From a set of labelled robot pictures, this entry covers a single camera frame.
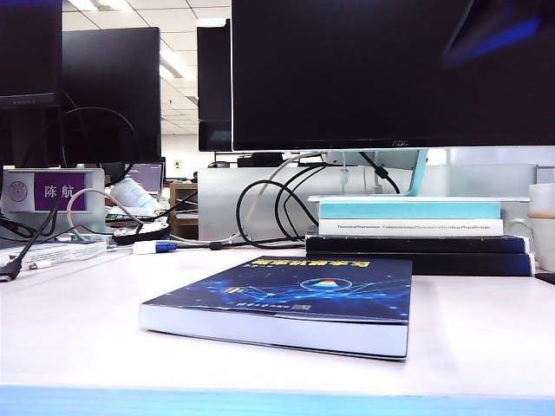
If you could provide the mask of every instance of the black book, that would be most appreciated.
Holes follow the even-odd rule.
[[[366,253],[307,250],[307,257],[356,256],[410,260],[413,274],[429,276],[533,276],[533,254],[514,253]]]
[[[306,234],[308,252],[364,253],[513,253],[527,254],[526,237],[358,237]]]

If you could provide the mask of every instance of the book spine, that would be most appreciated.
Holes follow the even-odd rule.
[[[499,237],[503,220],[493,218],[320,218],[323,236]]]
[[[500,218],[498,201],[321,202],[320,218]]]
[[[307,251],[323,252],[421,252],[421,253],[514,253],[526,254],[526,237],[347,237],[306,236]]]
[[[324,253],[311,251],[308,258]],[[358,256],[369,259],[410,260],[413,275],[427,276],[533,276],[536,273],[532,254],[506,253],[341,253],[326,256],[342,258]]]

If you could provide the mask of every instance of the desk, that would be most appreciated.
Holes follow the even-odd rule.
[[[414,278],[408,359],[388,362],[165,335],[141,302],[261,255],[108,254],[0,285],[4,385],[555,397],[555,286]]]

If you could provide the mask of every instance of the black monitor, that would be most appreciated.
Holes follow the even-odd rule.
[[[66,154],[73,163],[160,160],[160,30],[78,30],[63,33],[65,110],[104,107],[67,118]]]
[[[62,0],[0,0],[0,163],[48,165],[61,67]]]
[[[233,148],[555,144],[548,4],[233,0]]]
[[[197,28],[199,150],[232,150],[232,81],[229,19],[223,27]]]

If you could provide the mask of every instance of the ceiling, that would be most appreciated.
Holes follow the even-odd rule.
[[[130,10],[79,11],[63,0],[63,29],[160,28],[161,49],[171,49],[195,79],[161,79],[162,134],[197,134],[199,113],[187,97],[197,95],[197,34],[200,18],[230,17],[231,0],[127,0]]]

